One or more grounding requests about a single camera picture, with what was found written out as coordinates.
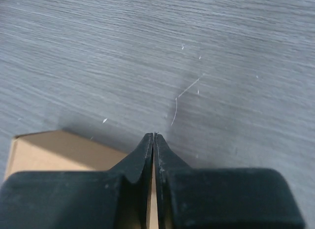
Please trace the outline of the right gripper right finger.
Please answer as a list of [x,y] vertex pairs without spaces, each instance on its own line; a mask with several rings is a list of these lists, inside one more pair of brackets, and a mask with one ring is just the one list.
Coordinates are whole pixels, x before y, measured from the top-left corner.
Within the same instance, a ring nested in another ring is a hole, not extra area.
[[154,136],[161,229],[303,229],[285,178],[270,168],[193,168]]

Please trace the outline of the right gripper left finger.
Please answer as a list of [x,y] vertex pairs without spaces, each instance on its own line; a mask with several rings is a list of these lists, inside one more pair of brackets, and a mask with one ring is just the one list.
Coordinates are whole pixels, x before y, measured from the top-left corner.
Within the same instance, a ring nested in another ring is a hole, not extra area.
[[154,135],[104,171],[20,171],[0,189],[3,229],[147,229]]

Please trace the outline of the brown cardboard box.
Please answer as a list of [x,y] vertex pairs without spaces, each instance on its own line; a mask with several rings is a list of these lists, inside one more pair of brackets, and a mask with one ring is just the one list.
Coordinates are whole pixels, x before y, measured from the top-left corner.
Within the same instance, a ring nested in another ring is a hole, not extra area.
[[[20,171],[109,170],[127,155],[65,131],[22,135],[12,142],[5,180]],[[157,200],[155,188],[152,186],[148,229],[157,227]]]

